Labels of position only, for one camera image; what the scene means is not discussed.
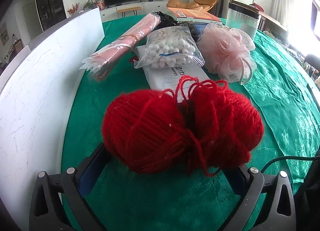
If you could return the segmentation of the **red yarn ball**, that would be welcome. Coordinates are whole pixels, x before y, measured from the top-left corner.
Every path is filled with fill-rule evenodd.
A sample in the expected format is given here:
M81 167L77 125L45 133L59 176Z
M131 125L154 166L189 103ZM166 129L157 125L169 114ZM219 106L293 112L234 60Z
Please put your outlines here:
M104 115L106 149L131 171L239 167L261 142L264 124L248 98L224 80L183 76L176 89L141 89L112 101Z

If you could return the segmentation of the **pink mesh bath pouf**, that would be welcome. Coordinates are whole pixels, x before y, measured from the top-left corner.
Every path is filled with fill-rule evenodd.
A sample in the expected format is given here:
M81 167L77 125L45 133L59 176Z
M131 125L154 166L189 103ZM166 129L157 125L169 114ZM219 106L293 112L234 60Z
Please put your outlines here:
M228 83L248 83L257 68L251 56L255 44L248 33L241 29L209 23L197 46L204 58L206 70Z

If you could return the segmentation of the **white wet wipes pack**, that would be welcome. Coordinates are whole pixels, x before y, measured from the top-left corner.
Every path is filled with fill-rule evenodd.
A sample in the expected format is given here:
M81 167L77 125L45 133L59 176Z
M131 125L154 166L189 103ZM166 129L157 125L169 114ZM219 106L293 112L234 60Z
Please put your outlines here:
M198 78L199 81L209 79L204 70L195 63L166 68L144 67L143 70L149 87L157 90L175 90L180 78L184 75Z

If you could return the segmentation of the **pink face mask pack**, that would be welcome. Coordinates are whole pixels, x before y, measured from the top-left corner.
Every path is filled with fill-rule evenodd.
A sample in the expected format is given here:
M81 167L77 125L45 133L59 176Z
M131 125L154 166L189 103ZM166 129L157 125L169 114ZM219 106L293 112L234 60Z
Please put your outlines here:
M97 81L105 80L120 59L151 33L160 22L158 14L147 14L116 40L83 59L80 69L89 71Z

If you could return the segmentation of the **bag of cotton swabs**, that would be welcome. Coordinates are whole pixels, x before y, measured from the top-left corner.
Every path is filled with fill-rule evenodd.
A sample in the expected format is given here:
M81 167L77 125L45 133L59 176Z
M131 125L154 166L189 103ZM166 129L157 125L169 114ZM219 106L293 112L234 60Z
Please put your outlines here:
M204 66L204 58L185 26L157 29L146 37L146 44L135 48L134 67L161 69L195 63Z

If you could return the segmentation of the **blue yellow trash bag roll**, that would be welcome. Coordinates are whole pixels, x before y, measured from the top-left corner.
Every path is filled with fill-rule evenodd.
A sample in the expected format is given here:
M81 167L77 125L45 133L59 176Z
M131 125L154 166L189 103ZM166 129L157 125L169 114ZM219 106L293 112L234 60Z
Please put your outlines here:
M202 22L186 22L185 25L189 28L191 36L195 42L198 42L204 32L207 23Z

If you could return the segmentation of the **green satin tablecloth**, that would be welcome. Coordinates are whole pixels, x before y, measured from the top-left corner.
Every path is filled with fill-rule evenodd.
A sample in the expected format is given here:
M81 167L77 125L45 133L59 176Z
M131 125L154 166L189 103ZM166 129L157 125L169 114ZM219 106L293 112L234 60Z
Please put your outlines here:
M244 86L229 88L244 95L260 113L264 135L251 151L249 164L262 167L281 155L313 156L319 149L319 110L306 75L279 44L263 33L255 37L257 69ZM62 169L78 165L104 143L103 118L122 94L150 89L142 69L126 54L106 80L85 75L80 82L62 152ZM90 208L108 230L217 230L240 197L224 174L210 167L169 169L153 174L131 171L116 157L107 163L92 192Z

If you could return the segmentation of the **white cardboard storage box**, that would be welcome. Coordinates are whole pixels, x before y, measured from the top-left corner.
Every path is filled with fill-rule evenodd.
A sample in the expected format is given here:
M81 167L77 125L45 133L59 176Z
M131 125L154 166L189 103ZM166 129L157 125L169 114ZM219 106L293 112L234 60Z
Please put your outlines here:
M29 228L37 174L61 171L82 61L103 38L99 9L83 12L43 33L1 75L1 200L21 230Z

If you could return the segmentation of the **clear jar black lid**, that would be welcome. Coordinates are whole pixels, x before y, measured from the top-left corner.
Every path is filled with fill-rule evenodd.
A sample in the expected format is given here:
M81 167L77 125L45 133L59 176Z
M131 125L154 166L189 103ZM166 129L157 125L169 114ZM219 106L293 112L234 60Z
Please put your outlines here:
M244 3L230 0L228 4L226 26L246 32L252 40L257 33L261 16L259 10Z

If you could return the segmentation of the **orange book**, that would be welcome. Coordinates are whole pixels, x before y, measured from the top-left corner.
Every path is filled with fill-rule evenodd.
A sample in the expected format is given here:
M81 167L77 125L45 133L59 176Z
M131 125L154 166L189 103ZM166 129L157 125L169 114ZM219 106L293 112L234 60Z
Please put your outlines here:
M169 14L177 22L222 23L222 21L218 17L208 12L169 7L167 7L167 9Z

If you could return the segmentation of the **orange lounge chair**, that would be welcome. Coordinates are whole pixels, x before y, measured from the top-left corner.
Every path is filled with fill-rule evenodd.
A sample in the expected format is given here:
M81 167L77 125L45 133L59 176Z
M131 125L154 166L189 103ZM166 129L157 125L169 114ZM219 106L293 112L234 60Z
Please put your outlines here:
M216 6L218 1L219 0L193 0L192 2L184 3L180 0L168 0L166 6L167 8L180 8L208 12Z

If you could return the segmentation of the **red flower vase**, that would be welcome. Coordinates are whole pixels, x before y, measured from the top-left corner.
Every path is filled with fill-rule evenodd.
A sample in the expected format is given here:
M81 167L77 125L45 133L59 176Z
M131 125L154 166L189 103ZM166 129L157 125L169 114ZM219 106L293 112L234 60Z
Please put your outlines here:
M74 16L79 13L79 5L80 3L75 3L67 10L69 16Z

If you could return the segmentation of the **white tv cabinet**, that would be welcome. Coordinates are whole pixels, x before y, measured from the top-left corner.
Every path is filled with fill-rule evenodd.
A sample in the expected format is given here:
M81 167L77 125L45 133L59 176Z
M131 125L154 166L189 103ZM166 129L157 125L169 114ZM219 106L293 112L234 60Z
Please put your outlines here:
M150 12L161 11L165 13L168 9L165 1L139 2L105 8L100 11L102 22L125 18L129 16L146 15Z

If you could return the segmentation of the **small wooden bench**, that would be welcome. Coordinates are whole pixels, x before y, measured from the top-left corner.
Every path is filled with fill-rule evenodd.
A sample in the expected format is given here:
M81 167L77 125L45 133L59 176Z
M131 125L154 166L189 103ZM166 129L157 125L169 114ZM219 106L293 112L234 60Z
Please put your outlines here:
M124 8L124 9L118 9L117 14L120 14L122 18L126 17L126 14L129 12L132 12L134 16L138 15L138 11L140 11L141 7L131 7L131 8Z

